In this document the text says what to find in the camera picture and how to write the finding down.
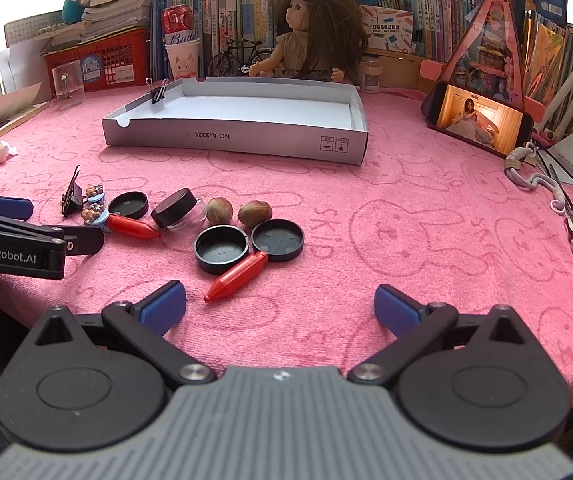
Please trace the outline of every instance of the phone screen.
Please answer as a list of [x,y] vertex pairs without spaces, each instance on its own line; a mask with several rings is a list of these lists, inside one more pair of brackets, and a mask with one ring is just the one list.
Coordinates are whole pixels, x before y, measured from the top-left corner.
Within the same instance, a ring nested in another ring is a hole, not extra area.
[[471,91],[447,85],[436,127],[508,155],[524,114]]

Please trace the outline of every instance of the pink tablecloth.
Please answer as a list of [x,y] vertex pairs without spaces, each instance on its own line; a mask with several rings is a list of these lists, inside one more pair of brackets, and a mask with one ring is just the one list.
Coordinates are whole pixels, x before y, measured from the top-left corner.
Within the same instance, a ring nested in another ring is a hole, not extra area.
[[88,94],[83,106],[46,110],[7,134],[20,155],[0,166],[0,194],[31,198],[33,223],[59,223],[60,196],[80,164],[82,187],[103,182],[109,198],[138,189],[151,208],[182,187],[227,197],[234,207],[266,200],[276,217],[303,227],[303,253],[207,306],[201,298],[212,277],[196,266],[193,235],[141,242],[108,234],[96,256],[68,258],[59,282],[0,276],[0,307],[31,324],[54,304],[98,312],[179,279],[186,316],[167,337],[199,360],[220,370],[336,365],[346,372],[391,341],[373,315],[375,288],[391,283],[461,312],[511,304],[573,390],[573,260],[550,194],[516,189],[501,159],[429,130],[419,102],[362,96],[370,140],[357,167],[107,147],[101,118],[141,92]]

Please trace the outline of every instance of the doll's hand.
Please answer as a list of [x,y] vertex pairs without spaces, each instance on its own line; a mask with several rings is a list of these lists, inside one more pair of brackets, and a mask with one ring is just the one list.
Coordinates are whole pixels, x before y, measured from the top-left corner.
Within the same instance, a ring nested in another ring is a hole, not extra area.
[[255,77],[260,74],[260,62],[257,61],[249,66],[249,76]]
[[342,81],[344,80],[344,71],[338,68],[334,68],[333,72],[330,75],[330,78],[335,83],[342,83]]

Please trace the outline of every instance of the round black container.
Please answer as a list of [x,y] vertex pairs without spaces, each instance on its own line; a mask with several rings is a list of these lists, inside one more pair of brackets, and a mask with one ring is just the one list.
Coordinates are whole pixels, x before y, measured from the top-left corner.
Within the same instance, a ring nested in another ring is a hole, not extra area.
[[249,255],[249,239],[232,225],[214,225],[193,243],[198,265],[210,274],[223,274]]
[[256,225],[250,234],[253,248],[268,254],[269,262],[288,262],[304,247],[304,231],[295,222],[271,218]]
[[125,216],[139,220],[149,210],[149,201],[141,191],[128,191],[116,196],[108,205],[108,212],[112,215]]
[[155,206],[151,218],[160,229],[179,222],[198,203],[188,187],[180,189]]

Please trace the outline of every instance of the brown hair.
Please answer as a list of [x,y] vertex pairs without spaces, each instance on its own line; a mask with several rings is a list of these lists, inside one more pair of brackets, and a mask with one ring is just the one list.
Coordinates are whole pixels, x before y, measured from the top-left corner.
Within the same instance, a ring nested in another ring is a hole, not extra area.
[[[289,29],[286,9],[293,0],[279,0],[274,16],[276,31]],[[356,83],[357,66],[368,47],[362,27],[362,11],[355,0],[303,0],[309,4],[309,41],[306,60],[298,76],[306,77],[317,62],[328,62],[345,72],[346,78]]]

